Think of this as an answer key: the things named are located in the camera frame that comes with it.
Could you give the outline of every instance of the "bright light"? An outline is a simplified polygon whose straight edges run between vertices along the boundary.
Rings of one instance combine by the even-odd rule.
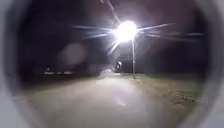
[[[122,22],[114,31],[116,40],[119,43],[128,42],[134,39],[137,34],[137,26],[132,21]]]

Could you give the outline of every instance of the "grass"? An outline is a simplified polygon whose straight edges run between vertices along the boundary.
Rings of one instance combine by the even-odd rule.
[[[203,90],[202,82],[196,76],[150,77],[140,75],[137,76],[136,80],[130,76],[128,78],[146,93],[150,91],[150,93],[162,97],[173,105],[182,105],[188,110],[197,104],[197,99]]]

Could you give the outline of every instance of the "road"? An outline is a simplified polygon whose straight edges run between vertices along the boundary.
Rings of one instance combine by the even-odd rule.
[[[183,108],[153,95],[150,86],[148,93],[142,90],[126,79],[105,77],[31,91],[25,99],[47,128],[176,127]]]

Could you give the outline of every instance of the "ground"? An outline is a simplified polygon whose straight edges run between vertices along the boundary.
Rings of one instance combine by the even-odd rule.
[[[47,128],[174,128],[201,89],[195,78],[116,75],[42,85],[15,101],[26,101]]]

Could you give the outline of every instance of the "street light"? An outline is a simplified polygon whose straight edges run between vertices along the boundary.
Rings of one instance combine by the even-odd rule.
[[[135,45],[134,39],[137,35],[137,26],[133,21],[125,21],[120,23],[113,34],[116,37],[117,43],[132,43],[132,55],[133,55],[133,79],[135,79]]]

